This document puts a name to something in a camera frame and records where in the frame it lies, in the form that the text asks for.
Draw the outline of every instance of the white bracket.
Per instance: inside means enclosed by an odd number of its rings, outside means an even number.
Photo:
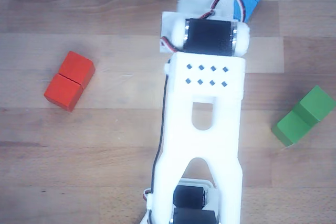
[[[161,23],[161,37],[165,36],[172,41],[172,29],[178,19],[199,18],[210,11],[213,0],[177,0],[177,12],[163,12]],[[221,0],[215,14],[208,19],[234,20],[234,0]],[[170,52],[165,46],[160,45],[160,52]]]
[[[240,108],[245,60],[238,57],[175,53],[169,75],[164,145],[151,195],[152,223],[168,224],[175,187],[189,162],[203,158],[219,190],[221,223],[239,224],[242,168],[238,161]],[[210,129],[192,123],[194,102],[213,104]]]

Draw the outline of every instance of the green block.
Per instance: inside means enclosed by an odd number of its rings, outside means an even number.
[[[311,126],[291,111],[272,128],[272,132],[285,146],[289,146],[296,144],[310,129]]]
[[[315,86],[293,108],[293,111],[307,124],[314,126],[321,122],[335,106],[336,102],[319,86]]]
[[[319,86],[315,86],[295,105],[272,132],[285,146],[296,144],[315,124],[321,122],[336,106],[334,101]]]

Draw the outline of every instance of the wooden floor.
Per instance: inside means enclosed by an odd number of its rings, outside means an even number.
[[[0,223],[139,223],[160,131],[161,12],[176,0],[0,0]],[[314,85],[336,99],[336,1],[263,0],[240,128],[243,224],[336,223],[336,112],[294,147],[271,126]],[[75,110],[43,92],[74,50],[96,74]],[[202,125],[210,112],[199,109]],[[192,161],[185,176],[210,178]]]

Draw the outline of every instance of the red block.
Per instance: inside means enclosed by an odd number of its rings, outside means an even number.
[[[44,93],[45,98],[61,108],[72,111],[83,93],[78,83],[56,74]]]
[[[44,96],[61,108],[72,111],[94,72],[91,60],[70,51]]]
[[[86,88],[95,72],[93,62],[70,51],[60,66],[58,73]]]

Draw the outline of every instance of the white plastic frame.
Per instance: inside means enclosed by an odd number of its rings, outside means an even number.
[[[166,70],[164,145],[148,205],[152,223],[169,223],[174,189],[189,162],[200,157],[207,162],[219,190],[221,223],[239,224],[243,174],[237,155],[245,60],[177,52]],[[192,124],[194,102],[213,104],[210,129],[201,131]]]

